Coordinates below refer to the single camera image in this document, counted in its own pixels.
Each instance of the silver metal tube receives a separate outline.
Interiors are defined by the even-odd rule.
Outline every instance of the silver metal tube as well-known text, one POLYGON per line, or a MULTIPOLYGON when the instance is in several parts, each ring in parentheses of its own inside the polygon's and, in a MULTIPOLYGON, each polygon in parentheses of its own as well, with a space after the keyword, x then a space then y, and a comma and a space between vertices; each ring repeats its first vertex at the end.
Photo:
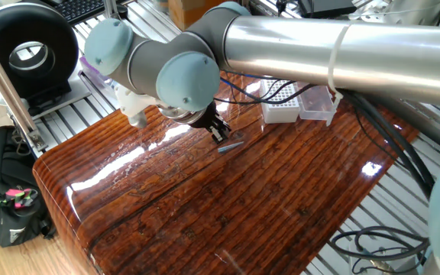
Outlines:
POLYGON ((27 109, 24 107, 23 102, 20 97, 16 93, 16 90, 11 84, 11 81, 6 75, 6 72, 3 70, 0 64, 0 94, 2 98, 5 100, 6 105, 11 110, 11 113, 15 117, 18 125, 21 126, 21 130, 25 134, 30 134, 32 131, 37 130, 37 126, 34 121, 31 119, 30 114, 28 114, 27 109))
POLYGON ((116 6, 116 0, 103 0, 103 2, 105 6, 105 17, 120 20, 120 15, 118 14, 118 8, 116 6))
POLYGON ((440 28, 239 17, 225 35, 231 70, 440 105, 440 28))

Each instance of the backpack strap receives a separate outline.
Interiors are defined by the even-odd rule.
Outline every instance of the backpack strap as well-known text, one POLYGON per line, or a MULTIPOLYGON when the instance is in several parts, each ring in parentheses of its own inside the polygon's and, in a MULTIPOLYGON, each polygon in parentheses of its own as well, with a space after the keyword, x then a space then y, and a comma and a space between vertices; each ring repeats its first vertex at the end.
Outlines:
POLYGON ((52 220, 47 215, 43 220, 40 221, 40 232, 44 236, 44 239, 51 240, 55 235, 57 228, 53 225, 52 220))

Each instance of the glossy wooden surface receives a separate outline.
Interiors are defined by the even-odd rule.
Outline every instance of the glossy wooden surface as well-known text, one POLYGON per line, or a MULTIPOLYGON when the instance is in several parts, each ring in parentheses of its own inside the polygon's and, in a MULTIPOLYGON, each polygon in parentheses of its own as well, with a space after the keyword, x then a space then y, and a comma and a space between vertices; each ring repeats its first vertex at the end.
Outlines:
MULTIPOLYGON (((255 92, 251 81, 235 80, 255 92)), ((76 259, 107 275, 299 274, 392 163, 346 102, 330 127, 266 125, 259 105, 217 109, 233 129, 220 146, 149 108, 145 129, 115 112, 37 161, 34 175, 76 259)), ((417 135, 382 112, 409 140, 417 135)))

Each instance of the black backpack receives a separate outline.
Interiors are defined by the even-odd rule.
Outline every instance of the black backpack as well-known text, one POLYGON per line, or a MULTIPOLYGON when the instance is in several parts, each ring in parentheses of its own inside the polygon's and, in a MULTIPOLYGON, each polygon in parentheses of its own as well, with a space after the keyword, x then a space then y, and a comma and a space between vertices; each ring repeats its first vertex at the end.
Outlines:
POLYGON ((35 159, 14 127, 0 127, 0 245, 24 243, 55 232, 32 175, 35 159))

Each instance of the robotic arm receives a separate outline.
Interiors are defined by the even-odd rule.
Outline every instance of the robotic arm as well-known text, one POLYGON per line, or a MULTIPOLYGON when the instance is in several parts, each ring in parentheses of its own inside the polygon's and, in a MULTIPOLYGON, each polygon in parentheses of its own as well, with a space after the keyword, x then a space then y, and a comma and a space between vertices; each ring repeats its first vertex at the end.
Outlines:
MULTIPOLYGON (((96 26, 87 61, 123 86, 121 111, 144 127, 143 110, 206 128, 230 128, 215 110, 220 70, 351 89, 440 105, 440 28, 250 16, 234 2, 212 8, 171 42, 136 35, 118 19, 96 26)), ((440 178, 432 193, 432 246, 440 257, 440 178)))

